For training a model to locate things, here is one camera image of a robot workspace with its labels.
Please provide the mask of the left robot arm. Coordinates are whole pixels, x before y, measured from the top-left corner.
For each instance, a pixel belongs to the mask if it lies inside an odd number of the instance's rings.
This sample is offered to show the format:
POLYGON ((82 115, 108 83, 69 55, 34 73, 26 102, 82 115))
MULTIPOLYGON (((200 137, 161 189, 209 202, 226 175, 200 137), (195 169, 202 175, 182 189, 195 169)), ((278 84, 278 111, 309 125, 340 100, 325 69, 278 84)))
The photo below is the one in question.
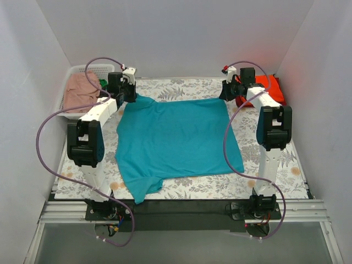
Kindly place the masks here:
POLYGON ((91 212, 106 220, 114 219, 118 210, 112 200, 96 192, 98 190, 105 195, 111 195, 104 174, 105 145, 102 127, 124 102, 136 101, 135 72, 135 68, 128 67, 121 72, 109 73, 107 91, 111 94, 111 99, 92 107, 81 118, 68 124, 68 158, 79 167, 85 181, 92 187, 90 198, 85 202, 91 207, 91 212))

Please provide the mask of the teal t-shirt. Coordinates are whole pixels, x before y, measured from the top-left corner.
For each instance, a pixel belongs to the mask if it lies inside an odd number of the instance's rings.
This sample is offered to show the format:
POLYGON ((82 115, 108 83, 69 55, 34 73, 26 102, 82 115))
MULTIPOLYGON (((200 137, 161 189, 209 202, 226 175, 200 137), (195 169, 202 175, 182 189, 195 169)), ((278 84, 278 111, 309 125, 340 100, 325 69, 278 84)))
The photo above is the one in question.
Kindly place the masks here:
POLYGON ((157 102, 138 96, 117 126, 115 158, 135 203, 166 179, 244 171, 224 101, 157 102))

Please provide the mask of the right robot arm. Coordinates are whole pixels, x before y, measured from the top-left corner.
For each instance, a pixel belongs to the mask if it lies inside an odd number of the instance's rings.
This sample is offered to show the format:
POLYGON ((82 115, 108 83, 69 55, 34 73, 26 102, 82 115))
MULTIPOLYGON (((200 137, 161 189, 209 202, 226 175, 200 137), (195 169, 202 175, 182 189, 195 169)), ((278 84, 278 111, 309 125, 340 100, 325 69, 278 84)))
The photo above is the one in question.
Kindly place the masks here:
POLYGON ((287 144, 292 139, 292 108, 276 102, 263 85, 256 82, 254 68, 234 66, 222 70, 227 77, 222 81, 220 99, 227 102, 243 96, 259 113, 256 140, 260 146, 258 178, 252 195, 243 203, 234 204, 232 211, 244 218, 268 217, 278 212, 276 206, 276 183, 278 162, 287 144))

